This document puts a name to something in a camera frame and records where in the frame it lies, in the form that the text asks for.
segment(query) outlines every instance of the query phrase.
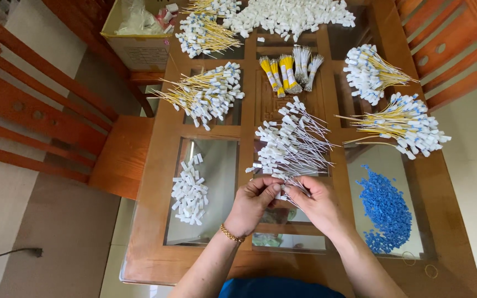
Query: orange wooden chair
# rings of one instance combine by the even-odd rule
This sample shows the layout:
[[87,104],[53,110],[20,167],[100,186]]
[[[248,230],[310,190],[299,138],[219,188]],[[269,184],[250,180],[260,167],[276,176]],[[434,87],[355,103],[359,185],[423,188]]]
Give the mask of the orange wooden chair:
[[[406,37],[414,34],[425,21],[442,9],[446,0],[428,0],[421,4],[422,2],[423,0],[395,0],[401,20],[407,20],[404,25]],[[420,79],[428,76],[477,41],[477,0],[453,0],[409,42],[410,49],[423,43],[459,9],[463,11],[413,55]],[[477,49],[436,78],[425,83],[422,86],[424,92],[427,93],[441,86],[476,62]],[[477,71],[428,98],[428,107],[430,111],[436,110],[475,89],[477,89]]]
[[86,167],[83,172],[88,174],[4,150],[0,150],[0,161],[136,199],[154,119],[119,116],[101,98],[51,65],[1,25],[0,43],[105,116],[99,117],[83,105],[63,97],[0,56],[0,69],[71,110],[71,113],[65,113],[55,109],[0,78],[0,117],[68,146],[62,148],[53,142],[44,143],[1,126],[0,137],[69,159],[78,167]]

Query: chair backrest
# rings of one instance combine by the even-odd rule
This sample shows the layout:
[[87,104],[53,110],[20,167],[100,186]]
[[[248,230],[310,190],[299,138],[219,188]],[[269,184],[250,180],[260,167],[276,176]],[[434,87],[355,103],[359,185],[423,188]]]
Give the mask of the chair backrest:
[[[105,105],[103,100],[96,94],[90,92],[87,88],[78,84],[74,79],[50,64],[1,25],[0,44],[14,52],[44,75],[82,98],[105,116],[100,117],[83,105],[65,98],[0,56],[0,69],[28,85],[31,89],[72,111],[72,113],[62,112],[0,78],[0,117],[31,131],[58,139],[63,143],[69,144],[71,149],[44,143],[1,126],[0,137],[54,153],[92,168],[95,165],[95,160],[80,153],[87,151],[95,156],[100,154],[106,142],[107,134],[112,129],[111,123],[119,117],[117,113],[111,107]],[[0,161],[15,166],[27,167],[32,170],[61,175],[81,182],[87,182],[89,179],[89,176],[85,173],[29,159],[4,150],[0,150]]]
[[[401,20],[406,21],[406,37],[412,36],[423,24],[433,20],[409,42],[415,49],[426,41],[445,21],[455,18],[437,35],[431,38],[414,55],[420,79],[424,79],[447,62],[461,55],[477,42],[477,0],[396,0]],[[443,85],[477,62],[477,48],[435,78],[426,80],[422,86],[425,93]],[[477,71],[452,86],[427,98],[430,111],[435,110],[477,88]]]

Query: label on wire bundle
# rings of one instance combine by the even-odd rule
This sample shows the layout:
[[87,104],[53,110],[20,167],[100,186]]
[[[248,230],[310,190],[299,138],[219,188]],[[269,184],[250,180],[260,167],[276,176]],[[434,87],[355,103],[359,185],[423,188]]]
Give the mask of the label on wire bundle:
[[294,70],[289,69],[286,71],[288,75],[288,85],[292,85],[296,82],[296,79],[294,78]]
[[281,65],[281,75],[282,75],[282,80],[283,81],[288,81],[286,66],[284,66],[284,65]]
[[270,81],[272,87],[277,86],[277,83],[275,83],[274,75],[271,73],[271,71],[267,72],[266,74],[268,75],[268,80]]

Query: woman's right hand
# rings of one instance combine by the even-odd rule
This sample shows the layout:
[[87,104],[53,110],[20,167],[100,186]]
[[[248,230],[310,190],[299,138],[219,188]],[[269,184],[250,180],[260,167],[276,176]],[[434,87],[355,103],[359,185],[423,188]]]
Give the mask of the woman's right hand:
[[283,190],[314,226],[329,238],[334,233],[347,232],[350,225],[341,213],[332,189],[309,176],[299,176],[296,180],[310,191],[310,198],[296,186],[284,185]]

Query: plastic bag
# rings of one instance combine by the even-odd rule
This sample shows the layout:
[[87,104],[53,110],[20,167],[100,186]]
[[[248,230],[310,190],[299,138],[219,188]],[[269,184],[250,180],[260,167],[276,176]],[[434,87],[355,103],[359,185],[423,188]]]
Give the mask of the plastic bag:
[[155,16],[145,9],[144,0],[123,0],[123,23],[117,35],[159,35],[163,34],[163,28]]

